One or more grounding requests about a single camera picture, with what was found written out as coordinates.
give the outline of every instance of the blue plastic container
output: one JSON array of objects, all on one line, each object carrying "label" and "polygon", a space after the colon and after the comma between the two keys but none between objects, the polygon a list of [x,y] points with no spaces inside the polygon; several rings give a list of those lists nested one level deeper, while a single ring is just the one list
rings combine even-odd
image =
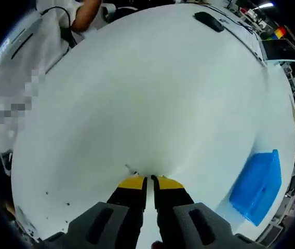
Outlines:
[{"label": "blue plastic container", "polygon": [[281,186],[278,150],[254,154],[238,177],[230,202],[258,226],[272,206]]}]

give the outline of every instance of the white table surface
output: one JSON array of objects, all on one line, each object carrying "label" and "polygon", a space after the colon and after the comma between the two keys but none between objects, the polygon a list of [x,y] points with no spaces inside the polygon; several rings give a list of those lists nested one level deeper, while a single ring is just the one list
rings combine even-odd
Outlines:
[{"label": "white table surface", "polygon": [[[255,239],[272,218],[295,159],[288,80],[228,31],[196,21],[199,11],[208,12],[180,4],[124,17],[49,72],[18,135],[11,176],[21,221],[42,239],[106,201],[128,176],[125,164],[178,180],[227,217],[235,210],[225,197],[248,156],[278,149],[283,184],[267,217],[259,227],[229,220]],[[156,217],[149,188],[138,248],[160,240]]]}]

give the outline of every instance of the pixelated area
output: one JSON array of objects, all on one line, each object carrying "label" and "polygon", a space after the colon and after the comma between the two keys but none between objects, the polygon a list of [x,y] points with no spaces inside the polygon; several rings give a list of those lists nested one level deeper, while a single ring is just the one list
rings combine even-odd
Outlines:
[{"label": "pixelated area", "polygon": [[0,131],[7,131],[8,136],[15,136],[24,129],[25,112],[32,109],[32,97],[38,96],[38,90],[45,82],[45,73],[41,70],[32,71],[29,82],[23,87],[10,88],[11,84],[0,84]]}]

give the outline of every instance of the white fabric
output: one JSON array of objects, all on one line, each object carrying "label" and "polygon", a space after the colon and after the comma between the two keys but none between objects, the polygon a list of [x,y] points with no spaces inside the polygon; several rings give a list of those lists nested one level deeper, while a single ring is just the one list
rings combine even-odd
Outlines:
[{"label": "white fabric", "polygon": [[[75,0],[38,0],[36,3],[39,12],[53,6],[65,8],[72,24],[81,3]],[[60,37],[60,27],[68,25],[64,10],[48,11],[42,16],[38,31],[16,56],[0,65],[0,152],[12,149],[18,132],[18,117],[31,108],[31,97],[38,94],[43,76],[68,51],[69,44]]]}]

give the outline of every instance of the black cable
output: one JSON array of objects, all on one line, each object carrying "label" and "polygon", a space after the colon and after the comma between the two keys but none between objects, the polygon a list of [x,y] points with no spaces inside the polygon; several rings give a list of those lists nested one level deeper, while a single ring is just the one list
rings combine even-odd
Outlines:
[{"label": "black cable", "polygon": [[223,15],[223,16],[225,16],[226,18],[228,18],[229,20],[231,20],[233,23],[235,23],[235,24],[237,24],[237,25],[239,25],[239,26],[242,26],[243,28],[245,28],[250,34],[254,34],[255,36],[256,36],[256,39],[257,40],[259,40],[258,39],[258,37],[257,37],[257,34],[256,34],[256,32],[255,32],[255,29],[253,28],[253,27],[251,27],[251,26],[247,26],[247,25],[244,25],[243,23],[241,23],[241,22],[239,22],[239,21],[234,21],[232,18],[230,18],[226,13],[224,13],[224,12],[222,12],[221,10],[219,10],[219,9],[217,9],[217,8],[215,8],[215,7],[213,7],[212,5],[210,5],[210,4],[202,4],[203,6],[205,6],[205,7],[207,7],[207,8],[209,8],[209,9],[211,9],[211,10],[213,10],[213,11],[215,11],[215,12],[217,12],[217,13],[219,13],[219,14],[221,14],[221,15]]},{"label": "black cable", "polygon": [[232,3],[232,0],[229,0],[229,4],[227,4],[226,9],[230,7],[231,3]]},{"label": "black cable", "polygon": [[58,9],[62,9],[62,10],[66,13],[66,15],[67,15],[67,17],[68,17],[68,29],[69,29],[69,31],[70,31],[70,36],[71,36],[71,38],[72,38],[72,41],[74,42],[74,45],[77,45],[77,42],[76,42],[76,40],[75,40],[75,38],[74,38],[74,36],[73,36],[71,30],[70,30],[70,26],[71,26],[70,15],[69,15],[69,12],[68,12],[65,8],[63,8],[63,7],[61,7],[61,6],[53,6],[53,7],[50,7],[50,8],[48,8],[48,9],[45,9],[43,12],[41,12],[41,15],[43,16],[44,14],[46,14],[46,13],[47,13],[48,11],[50,11],[51,9],[56,9],[56,8],[58,8]]}]

